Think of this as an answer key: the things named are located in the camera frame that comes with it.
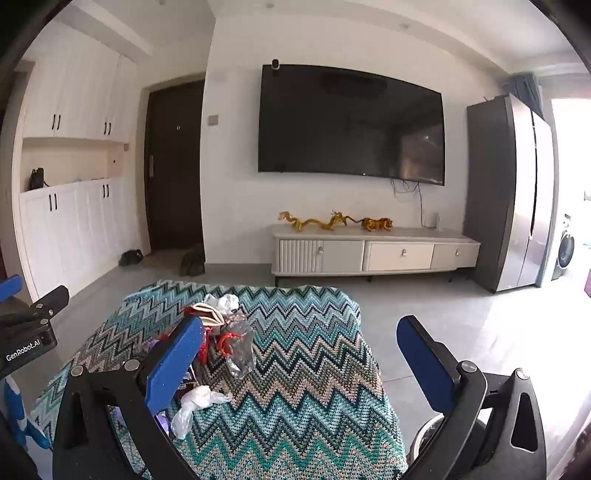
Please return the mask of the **blue white gloved left hand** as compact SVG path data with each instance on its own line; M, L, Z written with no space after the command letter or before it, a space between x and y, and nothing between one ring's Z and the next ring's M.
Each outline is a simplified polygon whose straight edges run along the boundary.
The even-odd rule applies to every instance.
M2 380L2 393L9 429L16 443L26 449L26 438L30 437L41 449L49 450L49 440L29 420L25 412L21 391L10 375Z

